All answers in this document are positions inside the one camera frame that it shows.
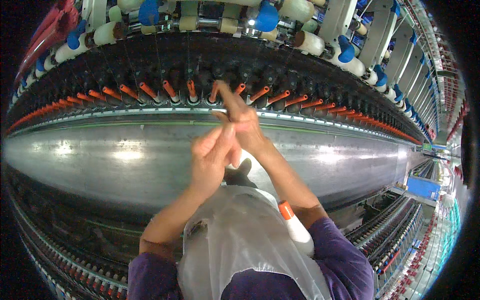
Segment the purple shirt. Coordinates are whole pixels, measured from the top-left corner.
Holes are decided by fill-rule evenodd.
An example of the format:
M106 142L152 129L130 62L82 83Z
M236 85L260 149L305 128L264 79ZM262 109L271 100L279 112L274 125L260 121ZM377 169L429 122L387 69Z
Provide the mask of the purple shirt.
M317 220L308 230L319 265L333 299L373 298L373 270L363 254L338 230L330 218ZM175 263L152 253L130 262L128 299L183 299ZM283 274L249 269L236 273L221 299L305 299L295 281Z

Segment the person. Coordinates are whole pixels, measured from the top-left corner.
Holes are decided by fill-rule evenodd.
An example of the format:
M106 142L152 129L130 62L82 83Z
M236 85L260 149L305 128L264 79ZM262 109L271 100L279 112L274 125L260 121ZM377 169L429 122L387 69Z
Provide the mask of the person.
M256 111L216 84L227 114L213 113L222 126L193 141L190 185L145 228L129 264L128 299L372 299L368 260L263 135ZM271 195L251 184L220 186L225 166L240 164L242 148L311 234L312 258L292 246L278 211L266 204ZM172 245L182 233L176 264Z

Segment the forearm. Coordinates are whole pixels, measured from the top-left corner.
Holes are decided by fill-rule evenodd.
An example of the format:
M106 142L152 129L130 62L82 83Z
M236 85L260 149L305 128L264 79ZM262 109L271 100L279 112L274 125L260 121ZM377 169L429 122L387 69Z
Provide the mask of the forearm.
M204 202L204 197L191 188L185 190L174 202L153 217L141 240L166 244L178 239L190 217Z
M254 157L268 173L280 200L288 201L305 227L309 227L321 217L328 216L315 194L271 141L267 141Z

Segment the factory aisle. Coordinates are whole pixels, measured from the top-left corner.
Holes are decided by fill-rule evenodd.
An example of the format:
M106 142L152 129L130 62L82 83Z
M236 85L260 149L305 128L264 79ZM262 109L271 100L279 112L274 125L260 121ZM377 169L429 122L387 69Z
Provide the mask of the factory aisle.
M31 178L118 208L152 213L178 195L190 178L190 142L210 126L168 122L76 126L10 138L5 160ZM305 131L264 129L326 206L354 199L396 181L412 160L405 145ZM251 181L275 194L253 159Z

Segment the hand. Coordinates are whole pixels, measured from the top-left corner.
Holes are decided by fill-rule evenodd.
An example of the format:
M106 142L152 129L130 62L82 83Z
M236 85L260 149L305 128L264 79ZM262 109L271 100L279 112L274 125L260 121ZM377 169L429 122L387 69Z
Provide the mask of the hand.
M216 127L192 143L192 181L189 189L203 200L220 186L225 166L238 166L241 148L232 123Z
M239 95L232 93L225 82L217 80L215 84L222 95L228 114L215 111L212 115L223 123L233 122L240 146L255 156L265 147L267 141L260 129L257 112L249 108Z

